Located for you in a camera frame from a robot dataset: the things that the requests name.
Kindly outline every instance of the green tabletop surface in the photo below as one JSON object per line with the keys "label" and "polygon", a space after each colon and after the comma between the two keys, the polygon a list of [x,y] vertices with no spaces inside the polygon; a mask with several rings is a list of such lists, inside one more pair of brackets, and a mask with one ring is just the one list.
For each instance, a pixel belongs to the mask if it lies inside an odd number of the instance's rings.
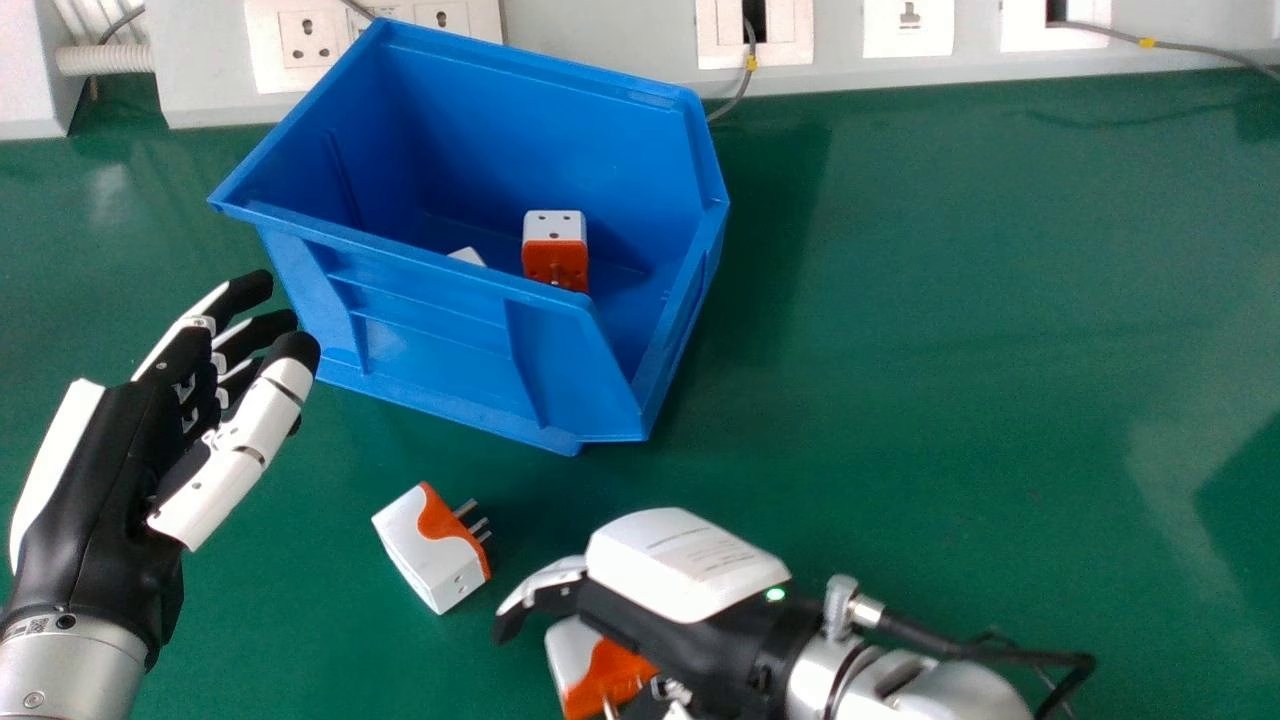
{"label": "green tabletop surface", "polygon": [[[170,132],[150,79],[109,78],[69,138],[0,145],[4,516],[72,379],[125,380],[266,266],[205,202],[265,132]],[[494,609],[600,524],[678,505],[801,589],[849,573],[952,635],[1096,652],[1082,720],[1274,719],[1280,88],[756,99],[714,137],[723,261],[654,437],[566,459],[317,386],[186,560],[134,717],[554,720],[547,623],[493,647]],[[494,532],[493,582],[445,616],[370,525],[420,480]]]}

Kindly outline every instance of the power adapter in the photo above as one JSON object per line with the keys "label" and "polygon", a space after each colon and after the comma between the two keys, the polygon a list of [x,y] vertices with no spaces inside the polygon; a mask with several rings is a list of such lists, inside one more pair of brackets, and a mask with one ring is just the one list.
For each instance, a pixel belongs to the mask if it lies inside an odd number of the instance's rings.
{"label": "power adapter", "polygon": [[476,501],[468,500],[449,510],[435,488],[419,483],[374,515],[374,529],[387,555],[436,615],[489,580],[483,544],[493,536],[486,529],[489,519],[470,527],[462,523],[475,509]]}

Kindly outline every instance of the blue plastic bin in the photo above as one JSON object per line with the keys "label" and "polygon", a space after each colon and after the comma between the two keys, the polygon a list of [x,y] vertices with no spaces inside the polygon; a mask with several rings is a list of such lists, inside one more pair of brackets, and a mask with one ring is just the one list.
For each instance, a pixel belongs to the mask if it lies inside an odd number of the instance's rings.
{"label": "blue plastic bin", "polygon": [[[210,202],[257,225],[321,380],[562,455],[649,437],[728,213],[692,92],[390,20]],[[590,296],[524,278],[531,209],[585,213]]]}

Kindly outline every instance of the robotic hand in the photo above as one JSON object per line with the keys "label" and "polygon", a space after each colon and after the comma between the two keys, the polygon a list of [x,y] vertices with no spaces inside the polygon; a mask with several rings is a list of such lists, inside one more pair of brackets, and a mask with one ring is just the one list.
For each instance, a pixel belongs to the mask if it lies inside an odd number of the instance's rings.
{"label": "robotic hand", "polygon": [[265,270],[228,281],[129,382],[67,391],[14,510],[0,717],[129,714],[178,621],[183,547],[200,547],[248,493],[311,389],[320,350],[292,311],[228,327],[271,290]]}
{"label": "robotic hand", "polygon": [[[617,671],[588,682],[595,661],[611,659],[614,669],[650,667],[639,676],[652,676],[649,692],[630,675],[630,693],[621,693],[635,697],[622,715],[627,720],[1030,720],[1019,693],[987,665],[1032,666],[1046,680],[1042,667],[1071,667],[1061,683],[1047,680],[1052,689],[1034,715],[1046,719],[1093,671],[1085,653],[952,642],[861,594],[846,575],[828,582],[820,602],[800,597],[790,579],[777,557],[690,512],[645,510],[596,530],[585,556],[566,557],[521,583],[498,609],[494,641],[512,639],[534,611],[573,616],[547,635],[566,715],[617,715]],[[586,628],[567,625],[579,621]],[[945,660],[882,650],[855,628]],[[553,646],[593,630],[600,643]],[[602,652],[611,642],[620,647]],[[563,648],[570,657],[557,656]],[[620,662],[618,652],[652,665]],[[588,698],[594,712],[581,711],[584,689],[596,693]],[[566,697],[576,700],[576,711]]]}

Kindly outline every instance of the power outlet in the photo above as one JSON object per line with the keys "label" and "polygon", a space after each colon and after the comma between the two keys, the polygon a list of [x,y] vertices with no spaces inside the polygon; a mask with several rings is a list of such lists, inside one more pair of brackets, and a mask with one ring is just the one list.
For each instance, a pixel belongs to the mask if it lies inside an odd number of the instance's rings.
{"label": "power outlet", "polygon": [[[1110,26],[1111,0],[1066,0],[1066,18]],[[1088,50],[1106,47],[1110,42],[1107,36],[1094,32],[1044,27],[1047,20],[1046,0],[1002,0],[1000,4],[1000,51]]]}
{"label": "power outlet", "polygon": [[698,0],[698,68],[741,68],[748,49],[742,18],[754,15],[753,26],[758,26],[762,14],[764,27],[755,27],[760,41],[755,58],[760,67],[812,65],[813,0]]}
{"label": "power outlet", "polygon": [[[253,81],[260,94],[311,90],[369,20],[339,0],[243,0]],[[369,0],[375,15],[503,42],[499,0]]]}
{"label": "power outlet", "polygon": [[338,60],[338,13],[278,13],[280,51],[288,69],[328,67]]}
{"label": "power outlet", "polygon": [[863,58],[950,55],[955,0],[864,0]]}

